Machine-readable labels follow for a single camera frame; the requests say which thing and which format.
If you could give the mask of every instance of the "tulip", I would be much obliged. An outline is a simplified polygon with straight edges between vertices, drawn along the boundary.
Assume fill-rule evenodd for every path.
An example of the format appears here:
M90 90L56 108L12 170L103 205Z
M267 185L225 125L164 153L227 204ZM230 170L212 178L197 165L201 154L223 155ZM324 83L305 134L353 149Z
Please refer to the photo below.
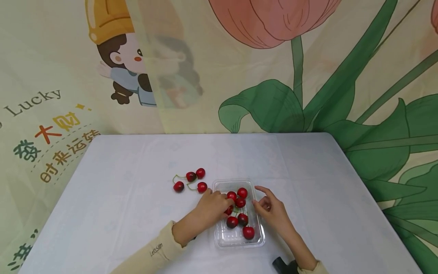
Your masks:
M232 37L256 49L269 49L324 23L341 0L209 1Z
M438 0L435 0L432 8L432 26L435 28L435 31L438 34Z

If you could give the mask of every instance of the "table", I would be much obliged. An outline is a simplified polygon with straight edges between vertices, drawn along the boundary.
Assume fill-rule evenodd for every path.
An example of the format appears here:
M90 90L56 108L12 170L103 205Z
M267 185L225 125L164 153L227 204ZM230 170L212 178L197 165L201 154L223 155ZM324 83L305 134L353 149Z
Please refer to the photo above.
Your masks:
M172 177L203 167L250 178L282 200L332 274L421 274L335 140L326 133L107 135L93 140L20 274L109 273L179 220L200 194L177 194ZM161 273L275 273L292 257L264 225L266 243L218 250L214 228Z

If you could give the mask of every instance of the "red cherry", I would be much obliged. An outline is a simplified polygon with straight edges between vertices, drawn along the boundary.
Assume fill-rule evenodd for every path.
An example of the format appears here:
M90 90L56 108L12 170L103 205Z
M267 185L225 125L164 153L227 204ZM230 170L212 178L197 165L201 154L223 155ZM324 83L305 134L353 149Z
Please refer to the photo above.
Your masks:
M240 214L237 216L237 219L238 219L239 224L240 224L241 226L246 226L246 225L248 224L248 216L246 216L246 215L243 214L243 213L240 213Z
M196 180L196 174L195 174L194 172L192 172L192 171L187 172L187 174L186 174L186 178L187 178L187 181L188 181L189 183L191 183L191 182L193 182L194 180Z
M237 191L237 195L246 199L246 197L248 196L248 191L246 190L246 188L239 188L239 190Z
M184 183L181 181L176 182L173 185L173 190L175 190L176 192L180 193L181 191L184 190Z
M255 232L254 232L254 229L252 227L246 226L243 228L242 232L244 234L245 239L252 240L254 238Z
M233 206L230 206L226 211L225 214L231 215L233 213Z
M237 207L242 208L246 205L246 201L243 198L237 198L235 204Z
M198 179L202 179L205 176L205 169L198 168L198 170L196 171L196 176L198 177Z
M239 221L237 220L237 218L233 216L228 217L228 219L226 220L226 226L229 228L235 228L238 223Z
M237 199L237 194L234 191L230 191L226 194L226 197L228 199L233 199L233 201L235 202Z
M207 190L207 184L204 182L200 182L198 183L198 192L199 193L204 193Z

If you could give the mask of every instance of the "fabric backdrop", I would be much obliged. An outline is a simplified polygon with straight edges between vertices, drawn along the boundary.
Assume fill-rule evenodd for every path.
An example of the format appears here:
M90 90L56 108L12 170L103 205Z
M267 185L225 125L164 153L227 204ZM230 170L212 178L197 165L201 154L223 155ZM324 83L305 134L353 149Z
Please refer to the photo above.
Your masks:
M1 273L99 134L213 132L329 132L438 268L438 0L3 1L0 35Z

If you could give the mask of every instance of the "plastic container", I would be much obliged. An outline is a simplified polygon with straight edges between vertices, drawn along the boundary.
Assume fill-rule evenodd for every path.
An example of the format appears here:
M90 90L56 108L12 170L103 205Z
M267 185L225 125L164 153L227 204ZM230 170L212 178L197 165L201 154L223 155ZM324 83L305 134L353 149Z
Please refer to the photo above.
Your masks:
M259 216L254 210L251 201L255 198L255 189L249 179L229 179L216 180L213 182L213 191L219 190L221 193L228 193L229 191L237 192L241 187L246 188L248 197L246 197L246 205L240 209L248 216L248 226L254 228L254 238L247 240L242 233L242 226L230 229L226 225L226 219L216 224L215 230L215 245L219 249L225 248L248 248L260 247L265 244L265 232L260 224Z

